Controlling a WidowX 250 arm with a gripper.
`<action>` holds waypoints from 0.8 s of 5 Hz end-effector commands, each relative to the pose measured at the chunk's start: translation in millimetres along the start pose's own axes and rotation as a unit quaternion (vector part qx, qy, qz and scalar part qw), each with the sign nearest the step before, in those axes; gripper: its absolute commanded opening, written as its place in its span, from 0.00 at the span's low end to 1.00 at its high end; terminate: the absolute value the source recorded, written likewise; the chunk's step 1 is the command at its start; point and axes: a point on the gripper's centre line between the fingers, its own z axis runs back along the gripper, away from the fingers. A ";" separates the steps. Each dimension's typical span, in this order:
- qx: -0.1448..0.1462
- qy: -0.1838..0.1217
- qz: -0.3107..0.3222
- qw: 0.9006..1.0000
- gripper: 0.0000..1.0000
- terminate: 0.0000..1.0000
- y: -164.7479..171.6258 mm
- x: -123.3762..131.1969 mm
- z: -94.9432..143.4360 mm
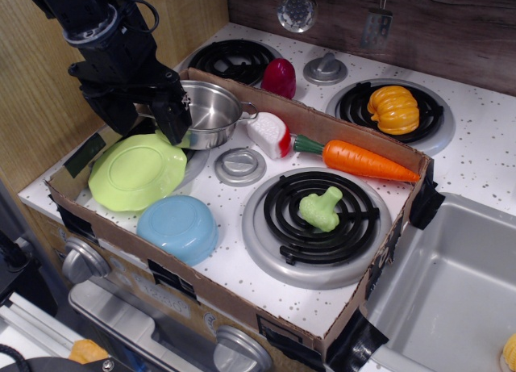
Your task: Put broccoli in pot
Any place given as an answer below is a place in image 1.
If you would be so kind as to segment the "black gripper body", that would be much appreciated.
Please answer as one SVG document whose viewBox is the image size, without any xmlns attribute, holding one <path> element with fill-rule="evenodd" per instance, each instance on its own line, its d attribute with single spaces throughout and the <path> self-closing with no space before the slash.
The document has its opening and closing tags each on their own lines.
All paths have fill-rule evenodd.
<svg viewBox="0 0 516 372">
<path fill-rule="evenodd" d="M 67 33 L 84 60 L 69 67 L 90 102 L 179 102 L 176 72 L 156 59 L 152 30 L 143 20 L 104 20 Z"/>
</svg>

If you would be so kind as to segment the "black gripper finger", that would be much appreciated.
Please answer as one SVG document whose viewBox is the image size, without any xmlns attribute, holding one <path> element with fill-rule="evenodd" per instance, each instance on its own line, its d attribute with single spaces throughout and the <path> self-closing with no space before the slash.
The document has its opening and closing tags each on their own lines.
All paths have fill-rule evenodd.
<svg viewBox="0 0 516 372">
<path fill-rule="evenodd" d="M 192 125 L 188 97 L 181 82 L 176 81 L 159 90 L 152 100 L 151 111 L 170 143 L 180 144 Z"/>
<path fill-rule="evenodd" d="M 119 135 L 126 136 L 138 119 L 133 98 L 117 94 L 87 94 L 83 97 L 93 111 Z"/>
</svg>

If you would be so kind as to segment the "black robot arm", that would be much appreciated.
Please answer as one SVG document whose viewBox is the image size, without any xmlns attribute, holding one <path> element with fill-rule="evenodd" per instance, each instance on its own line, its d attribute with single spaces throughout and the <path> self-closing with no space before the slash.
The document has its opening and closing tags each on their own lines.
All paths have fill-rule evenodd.
<svg viewBox="0 0 516 372">
<path fill-rule="evenodd" d="M 187 96 L 175 71 L 156 58 L 157 45 L 138 5 L 142 0 L 32 0 L 56 19 L 64 39 L 84 60 L 69 66 L 94 112 L 125 136 L 148 106 L 171 144 L 192 124 Z"/>
</svg>

